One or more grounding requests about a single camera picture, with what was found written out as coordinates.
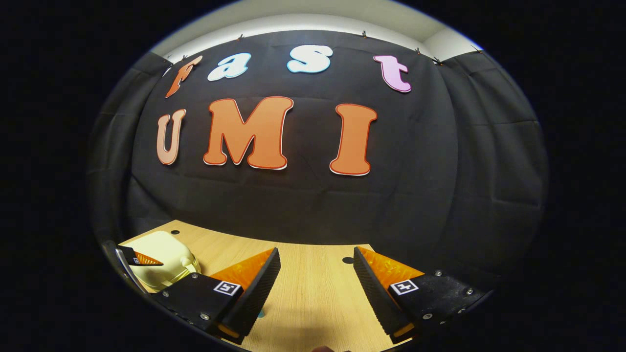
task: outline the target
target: white wall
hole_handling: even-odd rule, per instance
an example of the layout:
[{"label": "white wall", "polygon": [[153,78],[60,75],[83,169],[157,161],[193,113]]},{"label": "white wall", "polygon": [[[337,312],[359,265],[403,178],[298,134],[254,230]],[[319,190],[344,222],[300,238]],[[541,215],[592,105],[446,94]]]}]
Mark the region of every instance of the white wall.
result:
[{"label": "white wall", "polygon": [[475,46],[478,50],[483,50],[476,43],[472,42],[461,33],[452,28],[445,28],[428,38],[424,44],[434,57],[443,61],[457,55],[476,51],[471,46]]},{"label": "white wall", "polygon": [[368,37],[389,41],[411,50],[419,48],[422,54],[433,57],[427,45],[403,34],[364,21],[325,14],[283,14],[233,24],[191,40],[164,54],[163,57],[170,56],[170,62],[176,63],[183,58],[183,55],[190,56],[212,46],[235,40],[241,34],[244,37],[249,37],[257,34],[301,29],[337,31],[359,35],[365,30]]}]

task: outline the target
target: orange letter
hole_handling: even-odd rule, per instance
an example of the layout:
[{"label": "orange letter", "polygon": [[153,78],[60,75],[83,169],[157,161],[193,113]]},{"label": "orange letter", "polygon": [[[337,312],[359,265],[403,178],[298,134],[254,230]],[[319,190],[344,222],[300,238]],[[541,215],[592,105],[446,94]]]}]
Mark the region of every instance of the orange letter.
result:
[{"label": "orange letter", "polygon": [[337,158],[331,161],[331,171],[339,175],[367,175],[370,169],[365,160],[367,136],[376,111],[356,104],[340,104],[335,110],[342,120],[341,141]]},{"label": "orange letter", "polygon": [[254,149],[248,164],[255,168],[281,170],[287,167],[282,154],[282,126],[287,111],[294,101],[284,96],[269,96],[254,108],[246,122],[233,99],[216,100],[209,105],[213,113],[208,150],[204,155],[207,165],[224,165],[228,158],[222,152],[222,139],[235,165],[239,165],[254,138]]},{"label": "orange letter", "polygon": [[167,94],[165,95],[165,99],[171,97],[174,93],[178,91],[178,89],[180,88],[180,82],[187,79],[187,76],[189,76],[189,72],[192,71],[193,66],[197,65],[200,62],[200,60],[202,60],[202,55],[193,59],[193,61],[191,61],[187,65],[181,67],[180,70],[178,70],[178,74],[176,75],[176,78],[174,79],[174,83],[172,83],[172,87],[170,88],[170,91],[167,92]]},{"label": "orange letter", "polygon": [[185,109],[177,110],[174,113],[174,126],[172,126],[172,143],[170,149],[165,150],[165,128],[170,122],[169,115],[163,115],[158,119],[158,132],[156,134],[156,154],[161,163],[171,165],[178,156],[178,139],[180,137],[180,125],[187,111]]}]

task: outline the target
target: letter m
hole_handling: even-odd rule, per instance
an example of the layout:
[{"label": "letter m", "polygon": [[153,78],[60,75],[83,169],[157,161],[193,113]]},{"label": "letter m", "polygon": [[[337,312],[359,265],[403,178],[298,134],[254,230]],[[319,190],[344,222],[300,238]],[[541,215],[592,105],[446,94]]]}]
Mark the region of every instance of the letter m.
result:
[{"label": "letter m", "polygon": [[204,162],[207,165],[226,164],[228,158],[222,151],[224,140],[233,163],[239,165],[254,139],[254,148],[248,157],[251,167],[271,170],[286,168],[287,158],[282,154],[282,127],[287,111],[293,106],[294,101],[290,98],[269,96],[261,100],[244,122],[235,100],[214,101],[208,107],[213,122]]}]

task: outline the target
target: wooden table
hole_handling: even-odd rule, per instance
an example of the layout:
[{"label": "wooden table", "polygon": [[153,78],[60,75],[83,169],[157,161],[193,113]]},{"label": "wooden table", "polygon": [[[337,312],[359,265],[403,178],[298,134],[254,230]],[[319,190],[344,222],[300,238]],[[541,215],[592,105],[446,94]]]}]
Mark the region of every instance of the wooden table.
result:
[{"label": "wooden table", "polygon": [[202,274],[208,276],[278,248],[281,267],[265,302],[265,316],[257,319],[242,348],[310,352],[326,345],[335,352],[373,352],[396,346],[376,319],[352,264],[342,261],[354,255],[355,246],[372,249],[369,244],[318,246],[261,241],[174,220],[121,245],[158,230],[180,231],[175,237],[198,258]]}]

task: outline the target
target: orange triangular pad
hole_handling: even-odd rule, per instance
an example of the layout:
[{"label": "orange triangular pad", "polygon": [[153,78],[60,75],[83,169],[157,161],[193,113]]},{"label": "orange triangular pad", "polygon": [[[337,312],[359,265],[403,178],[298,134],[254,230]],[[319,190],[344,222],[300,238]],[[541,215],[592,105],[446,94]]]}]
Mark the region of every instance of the orange triangular pad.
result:
[{"label": "orange triangular pad", "polygon": [[374,275],[376,275],[376,279],[378,279],[385,290],[388,290],[391,284],[424,275],[423,272],[415,270],[389,257],[363,247],[357,246],[357,248],[361,254],[363,254],[369,267],[372,268]]},{"label": "orange triangular pad", "polygon": [[242,289],[247,290],[252,281],[270,257],[274,248],[259,253],[254,257],[250,257],[244,261],[238,262],[233,266],[229,266],[224,270],[211,274],[210,277],[221,281],[228,281],[241,285]]},{"label": "orange triangular pad", "polygon": [[162,262],[154,259],[154,258],[150,258],[148,256],[146,256],[145,254],[141,254],[139,252],[135,252],[135,257],[139,260],[139,263],[137,264],[141,264],[141,265],[163,265]]}]

